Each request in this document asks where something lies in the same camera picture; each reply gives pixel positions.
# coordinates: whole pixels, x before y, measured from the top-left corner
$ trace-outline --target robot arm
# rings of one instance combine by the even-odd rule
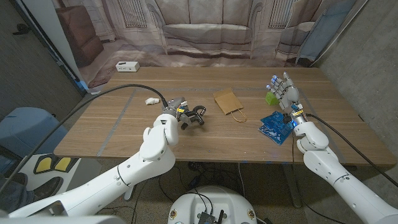
[[[55,204],[62,205],[62,215],[69,217],[94,215],[130,187],[169,171],[175,164],[169,146],[178,143],[178,115],[190,112],[185,99],[179,100],[186,105],[186,111],[177,114],[177,107],[169,103],[169,107],[164,108],[163,114],[155,120],[154,127],[145,129],[144,142],[135,155],[86,184],[26,205],[10,213],[9,218],[55,215],[51,208]]]
[[[312,122],[307,121],[300,104],[299,91],[289,75],[274,75],[267,88],[275,94],[280,107],[289,114],[298,137],[297,146],[304,154],[304,164],[327,181],[364,223],[397,223],[398,210],[387,204],[356,177],[350,174],[329,148],[329,140]]]

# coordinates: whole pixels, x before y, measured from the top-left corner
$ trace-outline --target gray wall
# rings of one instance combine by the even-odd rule
[[[315,64],[396,157],[397,64],[398,2],[391,0],[369,0],[333,47]],[[387,173],[398,180],[397,166]],[[387,202],[398,207],[398,189],[383,176],[377,175],[373,169],[361,167],[354,174]],[[343,211],[347,207],[342,203],[338,197],[325,197],[313,205],[341,221],[361,223],[352,212]]]
[[[43,108],[60,120],[81,100],[33,32],[13,35],[25,22],[8,0],[0,1],[0,120],[21,106]]]

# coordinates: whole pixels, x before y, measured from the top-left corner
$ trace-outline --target black cable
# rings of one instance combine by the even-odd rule
[[[237,173],[234,173],[232,171],[225,170],[225,169],[214,169],[214,170],[212,170],[212,169],[213,168],[204,168],[204,172],[201,173],[201,175],[204,174],[205,172],[220,172],[220,173],[224,172],[231,180],[235,181],[235,184],[237,186],[236,187],[237,191],[239,191],[240,194],[243,195],[243,192],[242,192],[243,191],[243,186],[242,186],[242,183],[240,181],[240,177],[237,175]]]
[[[179,167],[174,166],[173,168],[178,169],[178,173],[180,174],[180,181],[182,184],[182,187],[184,187],[185,190],[188,190],[188,188],[185,186],[185,184],[182,182],[182,176],[181,176],[181,169]]]
[[[198,192],[198,190],[196,189],[196,188],[194,188],[195,189],[195,191],[197,192],[197,195],[199,195],[199,197],[200,197],[200,199],[201,199],[201,201],[205,204],[205,213],[207,213],[207,206],[206,206],[206,202],[204,201],[204,199],[200,196],[200,194],[199,194],[199,192]]]
[[[319,117],[313,115],[313,114],[307,114],[307,116],[313,117],[317,120],[319,120],[321,123],[323,123],[324,125],[328,126],[328,128],[330,128],[332,131],[334,131],[337,135],[339,135],[345,142],[347,142],[347,144],[349,146],[351,146],[362,158],[364,158],[366,160],[366,162],[368,162],[369,164],[371,164],[373,166],[373,168],[375,168],[377,171],[379,171],[379,173],[381,175],[383,175],[385,178],[387,178],[392,184],[394,184],[396,187],[398,187],[398,183],[391,178],[390,176],[388,176],[385,172],[383,172],[382,170],[380,170],[380,168],[378,168],[370,159],[368,159],[359,149],[357,149],[353,144],[350,143],[349,140],[347,140],[342,134],[340,134],[334,127],[330,126],[330,124],[326,123],[326,121],[320,119]]]
[[[133,207],[130,207],[130,206],[116,206],[116,207],[111,207],[111,208],[103,208],[103,209],[115,209],[115,208],[131,208],[131,209],[134,209]]]
[[[38,145],[36,145],[36,147],[34,147],[33,150],[31,150],[31,152],[25,156],[25,158],[23,158],[21,160],[21,162],[18,164],[18,166],[16,167],[16,169],[12,172],[12,174],[9,176],[9,178],[6,180],[6,182],[1,186],[0,188],[0,195],[1,193],[4,191],[4,189],[6,188],[6,186],[10,183],[10,181],[12,180],[12,178],[22,169],[22,167],[27,163],[27,161],[39,150],[39,148],[43,145],[43,143],[67,120],[69,119],[72,115],[74,115],[78,110],[80,110],[82,107],[84,107],[87,103],[93,101],[94,99],[105,95],[107,93],[110,93],[112,91],[115,90],[119,90],[121,88],[126,88],[126,87],[139,87],[139,88],[145,88],[147,90],[153,91],[154,93],[158,94],[159,97],[162,99],[162,103],[165,107],[168,106],[166,99],[163,97],[162,94],[160,94],[157,90],[155,90],[154,88],[151,88],[149,86],[145,86],[145,85],[140,85],[140,84],[126,84],[126,85],[119,85],[117,87],[114,88],[110,88],[104,92],[98,93],[97,95],[91,97],[90,99],[88,99],[86,102],[82,103],[80,106],[78,106],[77,108],[75,108],[74,110],[72,110],[65,118],[63,118],[57,125],[55,128],[53,128],[44,138],[43,140],[41,140],[41,142],[38,143]]]
[[[293,134],[292,134],[292,137],[293,137],[293,143],[292,143],[293,178],[294,178],[294,184],[296,185],[296,188],[297,188],[298,197],[300,197],[300,200],[304,203],[305,206],[307,206],[311,211],[313,211],[313,212],[316,213],[317,215],[320,215],[320,216],[322,216],[323,218],[327,218],[327,219],[329,219],[329,220],[331,220],[331,221],[333,221],[333,222],[337,222],[337,223],[340,223],[340,224],[346,224],[346,223],[343,223],[343,222],[341,222],[341,221],[338,221],[338,220],[335,220],[335,219],[333,219],[333,218],[327,217],[326,215],[323,215],[323,214],[321,214],[321,213],[315,211],[315,210],[314,210],[313,208],[311,208],[307,203],[305,203],[305,201],[304,201],[303,198],[301,197],[300,188],[299,188],[299,185],[297,184],[296,174],[295,174],[295,169],[294,169],[295,164],[294,164],[294,136],[293,136]]]
[[[160,190],[162,191],[162,193],[163,193],[171,202],[174,203],[173,199],[170,198],[170,197],[166,194],[166,192],[164,192],[164,190],[163,190],[163,188],[162,188],[162,185],[160,184],[160,178],[162,178],[162,176],[163,176],[163,175],[160,175],[159,178],[158,178],[159,188],[160,188]]]
[[[211,205],[210,215],[213,214],[213,203],[211,202],[211,200],[210,200],[206,195],[199,194],[199,193],[195,193],[195,192],[187,192],[187,193],[185,193],[185,194],[197,194],[197,195],[199,195],[199,196],[204,196],[205,198],[207,198],[207,200],[209,200],[210,205]]]
[[[145,185],[147,185],[147,183],[148,183],[148,180],[145,181],[145,183],[144,183],[144,185],[142,186],[141,190],[138,192],[137,199],[136,199],[136,204],[135,204],[135,206],[134,206],[134,213],[132,214],[132,217],[131,217],[131,224],[132,224],[132,222],[134,221],[134,216],[136,215],[136,208],[137,208],[139,196],[141,195],[142,190],[144,190]]]

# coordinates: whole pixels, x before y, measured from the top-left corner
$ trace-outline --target cable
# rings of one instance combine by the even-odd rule
[[[195,189],[195,191],[197,192],[197,195],[199,195],[201,201],[205,204],[205,213],[207,213],[207,206],[206,206],[206,203],[205,203],[204,199],[200,196],[198,190],[197,190],[196,188],[194,188],[194,189]]]
[[[243,197],[246,198],[246,194],[244,192],[244,184],[243,184],[243,178],[242,178],[242,174],[241,174],[241,163],[238,163],[238,171],[239,171],[239,176],[241,177],[241,182],[242,182],[242,188],[243,188]]]
[[[132,217],[131,217],[131,224],[132,224],[132,222],[134,221],[134,216],[136,215],[136,208],[137,208],[139,196],[141,195],[142,190],[144,190],[145,185],[147,185],[147,183],[148,183],[148,180],[145,181],[145,183],[144,183],[144,185],[142,186],[141,190],[138,192],[137,199],[136,199],[136,204],[135,204],[135,206],[134,206],[134,213],[132,214]]]
[[[210,200],[206,195],[199,194],[199,193],[195,193],[195,192],[187,192],[187,193],[185,193],[185,194],[197,194],[197,195],[199,195],[199,196],[204,196],[207,200],[209,200],[210,205],[211,205],[210,215],[213,214],[213,203],[211,202],[211,200]]]
[[[333,218],[327,217],[326,215],[323,215],[323,214],[321,214],[321,213],[315,211],[315,210],[314,210],[313,208],[311,208],[307,203],[305,203],[305,201],[304,201],[303,198],[301,197],[301,193],[300,193],[300,190],[299,190],[299,185],[297,184],[296,173],[295,173],[295,169],[294,169],[295,164],[294,164],[294,135],[293,135],[293,134],[292,134],[292,137],[293,137],[293,142],[292,142],[293,178],[294,178],[294,183],[295,183],[295,185],[296,185],[296,187],[297,187],[298,197],[300,197],[300,200],[304,203],[305,206],[307,206],[311,211],[313,211],[313,212],[316,213],[317,215],[320,215],[320,216],[322,216],[323,218],[329,219],[329,220],[331,220],[331,221],[333,221],[333,222],[337,222],[337,223],[340,223],[340,224],[346,224],[346,223],[343,223],[343,222],[341,222],[341,221],[338,221],[338,220],[335,220],[335,219],[333,219]]]
[[[107,93],[110,93],[112,91],[115,90],[119,90],[122,88],[126,88],[126,87],[139,87],[139,88],[145,88],[147,90],[153,91],[154,93],[158,94],[159,97],[162,99],[162,103],[165,107],[168,106],[166,99],[163,97],[162,94],[160,94],[157,90],[149,87],[149,86],[145,86],[145,85],[140,85],[140,84],[126,84],[126,85],[119,85],[117,87],[114,88],[110,88],[102,93],[99,93],[93,97],[91,97],[90,99],[88,99],[86,102],[82,103],[80,106],[78,106],[77,108],[75,108],[74,110],[72,110],[65,118],[63,118],[57,125],[55,128],[53,128],[44,138],[43,140],[41,140],[41,142],[38,143],[38,145],[36,145],[36,147],[33,148],[33,150],[31,150],[31,152],[25,156],[25,158],[23,158],[21,160],[21,162],[18,164],[18,166],[16,167],[16,169],[12,172],[12,174],[9,176],[9,178],[6,180],[6,182],[1,186],[0,188],[0,195],[1,193],[4,191],[4,189],[6,188],[6,186],[10,183],[10,181],[12,180],[12,178],[22,169],[22,167],[27,163],[27,161],[39,150],[39,148],[44,144],[44,142],[67,120],[69,119],[72,115],[74,115],[78,110],[80,110],[82,107],[84,107],[87,103],[93,101],[94,99],[105,95]]]
[[[266,222],[262,221],[259,217],[256,217],[261,223],[267,224]]]
[[[174,203],[173,199],[170,198],[170,197],[166,194],[166,192],[164,192],[164,190],[163,190],[163,188],[162,188],[162,185],[160,184],[160,178],[162,178],[162,176],[163,176],[163,175],[160,175],[160,177],[159,177],[159,179],[158,179],[159,188],[160,188],[160,190],[163,192],[163,194],[164,194],[171,202]]]
[[[379,171],[379,173],[381,175],[383,175],[385,178],[387,178],[392,184],[394,184],[396,187],[398,187],[398,183],[391,178],[390,176],[388,176],[385,172],[383,172],[382,170],[380,170],[380,168],[378,168],[370,159],[368,159],[359,149],[357,149],[353,144],[351,144],[342,134],[340,134],[334,127],[330,126],[330,124],[326,123],[326,121],[320,119],[319,117],[313,115],[313,114],[307,114],[307,116],[313,117],[317,120],[319,120],[320,122],[322,122],[324,125],[328,126],[328,128],[330,128],[332,131],[334,131],[337,135],[339,135],[345,142],[347,142],[347,144],[349,146],[351,146],[362,158],[364,158],[366,160],[366,162],[368,162],[369,164],[371,164],[373,166],[373,168],[375,168],[377,171]]]
[[[181,181],[182,187],[184,187],[185,190],[188,190],[187,187],[185,186],[185,184],[182,182],[181,169],[179,167],[176,167],[176,166],[174,166],[173,168],[178,169],[178,173],[180,174],[180,181]]]
[[[103,208],[103,209],[115,209],[115,208],[131,208],[131,209],[134,209],[133,207],[130,207],[130,206],[116,206],[116,207]]]

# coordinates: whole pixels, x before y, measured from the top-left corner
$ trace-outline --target printed backdrop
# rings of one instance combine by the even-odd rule
[[[112,63],[128,60],[163,67],[285,67],[314,62],[366,0],[53,2],[61,7],[58,16],[65,8],[83,5],[99,40],[125,41],[109,59]],[[68,41],[76,39],[75,33],[67,32],[65,25],[63,28]],[[69,43],[75,55],[73,49],[81,47]],[[79,56],[75,60],[79,67],[90,64],[79,62]],[[112,63],[98,75],[108,73]]]

